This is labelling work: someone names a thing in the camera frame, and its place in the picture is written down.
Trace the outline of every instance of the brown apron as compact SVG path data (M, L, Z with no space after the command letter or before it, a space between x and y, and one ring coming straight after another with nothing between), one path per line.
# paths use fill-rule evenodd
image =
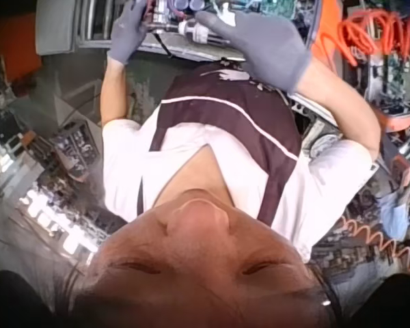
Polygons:
M301 136L291 110L276 91L251 79L224 81L218 70L240 69L222 60L174 79L161 101L149 151L158 152L167 129L179 123L208 124L230 133L269 175L257 219L270 226L301 151ZM137 214L143 211L141 180Z

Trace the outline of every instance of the work glove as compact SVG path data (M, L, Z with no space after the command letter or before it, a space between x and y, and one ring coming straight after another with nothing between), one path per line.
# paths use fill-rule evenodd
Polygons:
M251 77L277 89L295 91L311 53L287 18L237 12L235 26L210 12L198 12L195 18L245 56L244 68Z
M141 22L145 8L146 0L129 0L124 4L122 15L113 24L110 58L126 65L139 48L148 30Z

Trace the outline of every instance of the electronic component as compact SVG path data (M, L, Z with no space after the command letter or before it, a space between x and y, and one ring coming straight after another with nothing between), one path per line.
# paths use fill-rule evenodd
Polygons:
M194 12L206 10L216 13L225 23L234 25L236 11L259 12L267 16L283 16L295 24L304 40L314 24L316 0L156 0L152 22L154 33L175 31L189 40L215 46L229 46L229 43L212 32L206 31L194 19Z

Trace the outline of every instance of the neck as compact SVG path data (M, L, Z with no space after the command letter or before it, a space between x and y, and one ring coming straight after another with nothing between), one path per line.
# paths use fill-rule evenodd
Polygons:
M154 207L176 199L185 191L202 189L233 206L219 164L209 146L202 147L182 166L159 194Z

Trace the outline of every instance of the blue object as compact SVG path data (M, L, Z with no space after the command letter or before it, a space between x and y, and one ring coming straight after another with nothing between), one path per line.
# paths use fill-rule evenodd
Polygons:
M403 241L409 227L409 208L407 204L398 205L398 198L395 191L378 199L378 205L385 233L390 238Z

